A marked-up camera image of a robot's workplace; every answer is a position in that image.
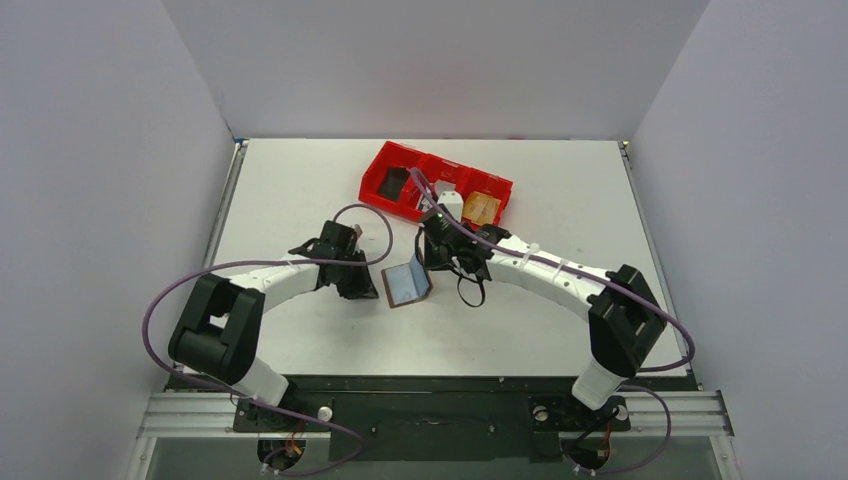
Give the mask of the brown leather card holder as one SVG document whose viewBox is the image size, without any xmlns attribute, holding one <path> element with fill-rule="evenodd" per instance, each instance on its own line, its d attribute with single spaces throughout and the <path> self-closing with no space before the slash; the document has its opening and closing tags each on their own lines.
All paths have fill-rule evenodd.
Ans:
<svg viewBox="0 0 848 480">
<path fill-rule="evenodd" d="M 424 301 L 433 289 L 428 271 L 415 255 L 406 263 L 383 269 L 381 277 L 390 308 Z"/>
</svg>

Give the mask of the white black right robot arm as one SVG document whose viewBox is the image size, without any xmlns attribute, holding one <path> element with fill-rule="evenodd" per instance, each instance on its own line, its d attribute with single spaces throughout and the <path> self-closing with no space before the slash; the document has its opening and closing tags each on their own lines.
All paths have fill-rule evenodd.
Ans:
<svg viewBox="0 0 848 480">
<path fill-rule="evenodd" d="M 588 325 L 591 358 L 564 400 L 566 418 L 588 427 L 619 385 L 641 370 L 667 321 L 642 273 L 599 269 L 562 259 L 507 230 L 457 228 L 436 208 L 419 220 L 428 270 L 450 270 L 477 283 L 511 284 L 551 300 Z"/>
</svg>

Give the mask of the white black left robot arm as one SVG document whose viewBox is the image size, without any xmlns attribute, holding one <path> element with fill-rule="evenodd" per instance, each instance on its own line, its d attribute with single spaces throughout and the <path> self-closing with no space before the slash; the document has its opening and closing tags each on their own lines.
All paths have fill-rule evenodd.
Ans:
<svg viewBox="0 0 848 480">
<path fill-rule="evenodd" d="M 279 266 L 232 277 L 202 275 L 194 284 L 168 345 L 170 357 L 261 401 L 259 416 L 272 429 L 291 427 L 298 402 L 290 382 L 259 359 L 265 313 L 301 294 L 333 286 L 347 300 L 376 299 L 361 229 L 328 220 L 321 234 L 291 249 Z"/>
</svg>

